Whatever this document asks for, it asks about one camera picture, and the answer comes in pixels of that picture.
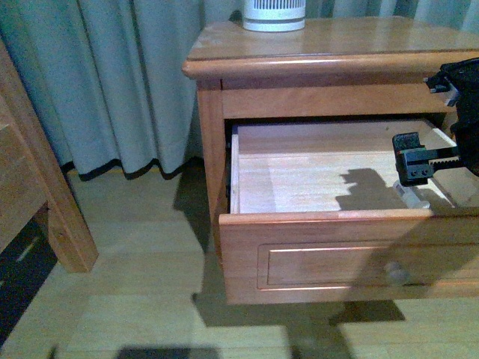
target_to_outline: drawer knob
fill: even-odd
[[[389,262],[384,269],[386,281],[391,286],[404,286],[411,280],[411,275],[399,262]]]

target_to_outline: curtain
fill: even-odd
[[[307,17],[407,16],[479,33],[479,0],[307,0]],[[61,165],[113,159],[167,173],[201,155],[195,83],[181,73],[201,28],[242,0],[1,0],[0,35]]]

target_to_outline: open drawer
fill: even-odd
[[[391,139],[426,120],[235,126],[230,214],[219,216],[229,303],[479,294],[479,178],[440,171],[408,209]]]

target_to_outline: black robotic arm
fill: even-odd
[[[401,185],[426,184],[436,171],[448,168],[466,167],[479,176],[479,58],[444,64],[424,81],[431,93],[448,93],[446,105],[456,106],[458,121],[451,131],[457,146],[428,150],[417,132],[395,135],[392,143]],[[459,159],[437,161],[453,157]]]

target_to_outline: nightstand top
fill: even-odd
[[[366,55],[479,48],[479,36],[394,16],[310,19],[303,30],[265,33],[240,24],[208,25],[189,61],[302,55]]]
[[[411,19],[311,19],[303,30],[264,33],[208,25],[183,64],[191,79],[358,73],[435,73],[479,57],[479,36]]]

